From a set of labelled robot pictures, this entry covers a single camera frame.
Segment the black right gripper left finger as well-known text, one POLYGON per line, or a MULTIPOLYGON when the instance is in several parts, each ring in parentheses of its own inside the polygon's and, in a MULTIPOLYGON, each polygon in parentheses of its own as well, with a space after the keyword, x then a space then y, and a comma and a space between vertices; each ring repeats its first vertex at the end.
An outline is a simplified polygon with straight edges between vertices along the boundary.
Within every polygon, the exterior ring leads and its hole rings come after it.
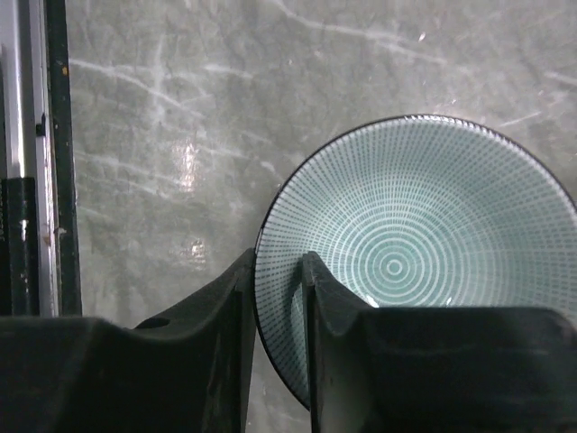
POLYGON ((101 318, 1 322, 4 432, 242 432, 253 250, 133 329, 101 318))

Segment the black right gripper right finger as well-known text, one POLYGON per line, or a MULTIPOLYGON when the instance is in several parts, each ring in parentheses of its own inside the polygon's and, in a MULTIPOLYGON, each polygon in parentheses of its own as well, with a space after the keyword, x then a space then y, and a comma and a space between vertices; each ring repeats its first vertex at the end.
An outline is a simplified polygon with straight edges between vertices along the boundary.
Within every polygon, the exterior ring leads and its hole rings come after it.
POLYGON ((541 308, 374 308, 302 260, 315 432, 573 432, 576 331, 541 308))

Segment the plain light teal bowl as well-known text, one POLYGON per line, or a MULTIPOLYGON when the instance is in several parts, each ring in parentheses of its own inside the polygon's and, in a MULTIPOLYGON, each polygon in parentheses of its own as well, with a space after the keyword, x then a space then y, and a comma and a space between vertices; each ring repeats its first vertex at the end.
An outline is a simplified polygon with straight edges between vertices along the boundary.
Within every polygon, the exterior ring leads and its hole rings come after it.
POLYGON ((374 308, 528 306, 576 317, 575 204, 521 145, 459 118, 354 128, 306 159, 273 199, 255 245, 255 316, 302 404, 308 252, 374 308))

